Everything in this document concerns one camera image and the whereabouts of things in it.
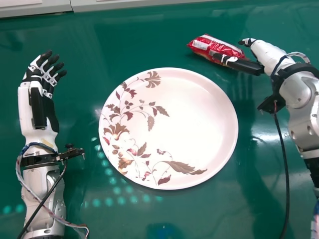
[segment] red snack bag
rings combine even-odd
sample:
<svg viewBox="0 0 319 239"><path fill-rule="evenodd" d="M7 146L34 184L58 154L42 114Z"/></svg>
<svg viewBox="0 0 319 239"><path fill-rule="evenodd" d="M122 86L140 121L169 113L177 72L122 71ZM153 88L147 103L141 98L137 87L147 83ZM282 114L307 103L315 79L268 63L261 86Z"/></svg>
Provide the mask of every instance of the red snack bag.
<svg viewBox="0 0 319 239"><path fill-rule="evenodd" d="M213 57L214 53L236 56L238 58L246 58L243 50L208 34L204 34L195 38L188 43L187 46L189 46L196 54L218 64L221 64L221 62Z"/></svg>

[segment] black fingertip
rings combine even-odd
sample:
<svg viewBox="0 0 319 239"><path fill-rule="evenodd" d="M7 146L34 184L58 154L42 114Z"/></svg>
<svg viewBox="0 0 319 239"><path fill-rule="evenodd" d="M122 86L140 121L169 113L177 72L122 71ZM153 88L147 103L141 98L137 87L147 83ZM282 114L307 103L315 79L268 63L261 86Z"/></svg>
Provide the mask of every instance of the black fingertip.
<svg viewBox="0 0 319 239"><path fill-rule="evenodd" d="M63 77L63 76L66 75L66 73L67 73L67 71L66 71L66 70L63 70L63 71L59 72L58 75L59 75L60 77Z"/></svg>
<svg viewBox="0 0 319 239"><path fill-rule="evenodd" d="M38 67L42 66L42 64L52 55L52 51L48 50L45 53L41 54L40 59L37 60L36 64Z"/></svg>
<svg viewBox="0 0 319 239"><path fill-rule="evenodd" d="M64 66L64 62L59 62L58 64L55 65L55 69L58 71Z"/></svg>
<svg viewBox="0 0 319 239"><path fill-rule="evenodd" d="M52 57L49 59L50 64L54 64L55 62L58 61L59 58L60 58L60 56L59 56L58 54L52 56Z"/></svg>
<svg viewBox="0 0 319 239"><path fill-rule="evenodd" d="M61 79L61 77L66 75L66 73L66 70L60 71L59 74L55 77L55 80L58 82Z"/></svg>
<svg viewBox="0 0 319 239"><path fill-rule="evenodd" d="M52 55L52 50L47 50L46 52L41 54L41 57L48 59Z"/></svg>

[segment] green table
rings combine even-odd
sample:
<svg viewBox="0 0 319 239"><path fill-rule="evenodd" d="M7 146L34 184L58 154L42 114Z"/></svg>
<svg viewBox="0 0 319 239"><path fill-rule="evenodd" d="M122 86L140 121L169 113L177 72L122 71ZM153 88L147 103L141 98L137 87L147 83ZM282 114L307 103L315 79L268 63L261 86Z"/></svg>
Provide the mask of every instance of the green table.
<svg viewBox="0 0 319 239"><path fill-rule="evenodd" d="M285 216L281 148L273 118L256 110L271 93L270 80L214 65L185 45L203 33L231 43L254 37L304 52L319 66L318 21L315 0L218 1L0 20L0 238L14 239L25 216L14 172L24 146L17 87L28 63L48 48L68 70L54 95L57 145L60 151L70 142L86 150L86 160L72 159L64 177L69 221L86 223L92 239L278 238ZM181 67L210 78L238 114L238 143L227 165L186 190L155 191L126 180L98 140L98 111L107 96L129 76L156 67ZM286 110L279 113L291 179L286 238L305 239L316 199L287 133L288 117ZM66 239L73 238L76 233L66 229Z"/></svg>

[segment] wire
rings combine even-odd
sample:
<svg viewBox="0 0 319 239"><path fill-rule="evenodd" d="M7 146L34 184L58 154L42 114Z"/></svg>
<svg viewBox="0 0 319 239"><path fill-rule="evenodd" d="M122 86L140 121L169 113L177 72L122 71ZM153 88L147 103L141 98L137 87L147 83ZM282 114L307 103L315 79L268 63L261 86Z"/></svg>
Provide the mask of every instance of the wire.
<svg viewBox="0 0 319 239"><path fill-rule="evenodd" d="M64 168L62 173L60 174L60 176L57 178L57 180L55 181L55 183L53 184L53 186L51 187L51 189L46 193L46 195L44 196L44 198L42 199L41 203L38 205L38 207L34 210L32 216L29 218L29 220L26 222L25 226L23 227L22 231L20 232L20 234L18 235L18 237L16 239L21 239L23 234L25 233L25 231L27 230L27 228L30 226L32 220L34 219L34 217L36 216L36 214L39 212L39 210L41 209L41 207L43 206L43 204L45 203L45 201L48 199L48 197L50 197L51 193L53 192L53 190L56 188L56 186L58 185L58 183L61 181L65 171L66 171L66 167L67 167L68 161L65 160L64 163Z"/></svg>
<svg viewBox="0 0 319 239"><path fill-rule="evenodd" d="M16 173L16 177L19 181L19 183L21 184L21 186L27 191L29 192L33 198L35 200L38 201L38 203L41 203L41 199L28 187L28 185L25 183L22 175L21 175L21 168L20 168L20 165L21 165L21 161L22 161L22 157L23 157L23 154L31 147L31 146L40 146L42 148L45 148L46 150L48 151L52 151L53 153L57 154L56 151L54 151L52 148L48 147L47 145L43 144L43 143L38 143L38 142L32 142L32 143L29 143L27 144L26 146L23 147L22 151L20 152L17 160L16 160L16 163L15 163L15 173ZM89 235L89 229L88 227L85 225L85 224L80 224L80 225L76 225L76 224L73 224L73 223L70 223L64 219L62 219L61 217L57 216L54 212L52 212L52 210L50 210L49 208L47 208L45 205L42 205L42 207L48 212L48 214L50 215L50 217L56 219L59 223L67 226L67 227L71 227L73 230L75 230L79 236L82 238L82 239L86 239Z"/></svg>
<svg viewBox="0 0 319 239"><path fill-rule="evenodd" d="M285 145L284 145L284 140L283 136L281 134L278 118L277 118L277 102L275 101L275 111L274 111L274 119L275 119L275 124L277 127L277 131L279 134L279 139L280 139L280 144L281 144L281 149L283 152L283 159L284 159L284 167L285 167L285 175L286 175L286 216L285 216L285 222L283 229L280 234L280 239L284 239L286 232L287 232L287 227L289 223L289 213L290 213L290 187L289 187L289 172L288 172L288 162L287 162L287 156L286 156L286 150L285 150Z"/></svg>

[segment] white plate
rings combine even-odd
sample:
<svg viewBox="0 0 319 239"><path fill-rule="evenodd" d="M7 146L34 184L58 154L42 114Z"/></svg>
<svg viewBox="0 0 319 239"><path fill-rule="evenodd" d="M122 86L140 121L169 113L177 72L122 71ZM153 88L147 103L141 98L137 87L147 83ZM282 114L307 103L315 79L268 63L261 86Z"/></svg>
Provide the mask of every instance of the white plate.
<svg viewBox="0 0 319 239"><path fill-rule="evenodd" d="M138 73L106 100L102 148L127 178L164 190L214 176L232 155L238 120L227 95L208 78L179 68Z"/></svg>

